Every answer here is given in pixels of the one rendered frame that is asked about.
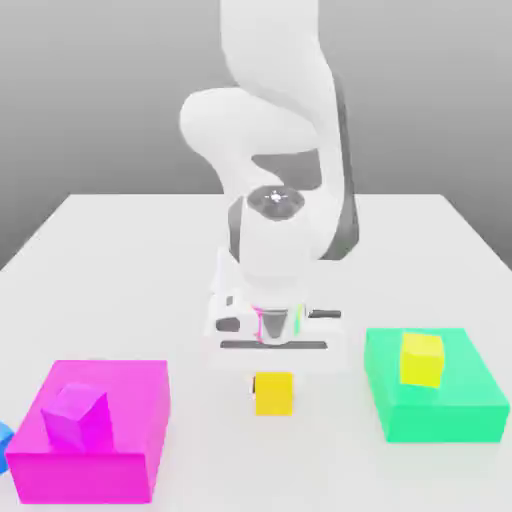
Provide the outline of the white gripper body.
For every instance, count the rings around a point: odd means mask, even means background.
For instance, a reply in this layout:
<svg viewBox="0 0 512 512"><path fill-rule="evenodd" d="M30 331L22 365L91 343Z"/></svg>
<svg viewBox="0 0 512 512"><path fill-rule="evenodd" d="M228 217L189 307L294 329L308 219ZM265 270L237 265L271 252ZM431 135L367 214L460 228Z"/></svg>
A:
<svg viewBox="0 0 512 512"><path fill-rule="evenodd" d="M215 368L246 373L336 373L347 366L345 343L332 340L268 344L227 339L215 341L207 354Z"/></svg>

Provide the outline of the small orange-yellow cube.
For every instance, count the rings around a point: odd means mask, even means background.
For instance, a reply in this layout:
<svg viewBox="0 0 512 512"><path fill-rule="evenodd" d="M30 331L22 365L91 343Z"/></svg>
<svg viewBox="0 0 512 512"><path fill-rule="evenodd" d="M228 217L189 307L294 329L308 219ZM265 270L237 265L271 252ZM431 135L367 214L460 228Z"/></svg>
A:
<svg viewBox="0 0 512 512"><path fill-rule="evenodd" d="M291 416L293 374L258 372L254 377L255 413L258 416Z"/></svg>

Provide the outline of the small yellow cube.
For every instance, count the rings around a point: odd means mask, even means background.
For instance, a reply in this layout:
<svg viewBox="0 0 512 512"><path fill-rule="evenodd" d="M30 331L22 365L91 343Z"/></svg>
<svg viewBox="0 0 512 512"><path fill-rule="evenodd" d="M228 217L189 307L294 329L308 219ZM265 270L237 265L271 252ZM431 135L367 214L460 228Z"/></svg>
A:
<svg viewBox="0 0 512 512"><path fill-rule="evenodd" d="M400 349L400 383L439 388L444 370L442 338L437 335L405 332Z"/></svg>

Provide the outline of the small purple cube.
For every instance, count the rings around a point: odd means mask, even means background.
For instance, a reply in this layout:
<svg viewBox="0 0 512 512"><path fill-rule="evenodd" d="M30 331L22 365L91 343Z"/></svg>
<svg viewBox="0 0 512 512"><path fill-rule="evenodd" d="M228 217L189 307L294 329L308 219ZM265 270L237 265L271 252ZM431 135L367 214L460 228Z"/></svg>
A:
<svg viewBox="0 0 512 512"><path fill-rule="evenodd" d="M113 449L113 426L105 390L66 384L41 408L50 443L61 450L100 452Z"/></svg>

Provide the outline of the small blue cube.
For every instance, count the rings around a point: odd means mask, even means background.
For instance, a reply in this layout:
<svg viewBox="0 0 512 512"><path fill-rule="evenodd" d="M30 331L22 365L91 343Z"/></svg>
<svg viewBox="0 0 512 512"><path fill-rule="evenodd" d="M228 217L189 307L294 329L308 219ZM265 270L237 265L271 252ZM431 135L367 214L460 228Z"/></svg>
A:
<svg viewBox="0 0 512 512"><path fill-rule="evenodd" d="M8 470L6 449L14 436L14 431L5 423L0 421L0 475Z"/></svg>

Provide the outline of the large green box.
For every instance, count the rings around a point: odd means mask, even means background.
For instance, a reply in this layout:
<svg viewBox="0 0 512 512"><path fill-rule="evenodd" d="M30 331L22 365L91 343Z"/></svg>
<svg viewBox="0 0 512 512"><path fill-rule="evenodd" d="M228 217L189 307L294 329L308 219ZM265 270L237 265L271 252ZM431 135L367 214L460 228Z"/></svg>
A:
<svg viewBox="0 0 512 512"><path fill-rule="evenodd" d="M439 388L402 384L400 348L406 328L366 331L364 369L389 442L498 442L510 403L463 328L420 328L444 342Z"/></svg>

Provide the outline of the large magenta box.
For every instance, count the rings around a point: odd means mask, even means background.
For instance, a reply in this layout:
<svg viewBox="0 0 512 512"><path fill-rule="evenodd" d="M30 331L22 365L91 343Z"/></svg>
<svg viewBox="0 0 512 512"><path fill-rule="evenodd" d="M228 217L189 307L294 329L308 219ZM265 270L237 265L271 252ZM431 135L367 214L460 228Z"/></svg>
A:
<svg viewBox="0 0 512 512"><path fill-rule="evenodd" d="M108 394L113 449L75 452L49 441L41 408L66 384ZM57 360L5 455L24 504L143 504L152 499L170 417L164 360Z"/></svg>

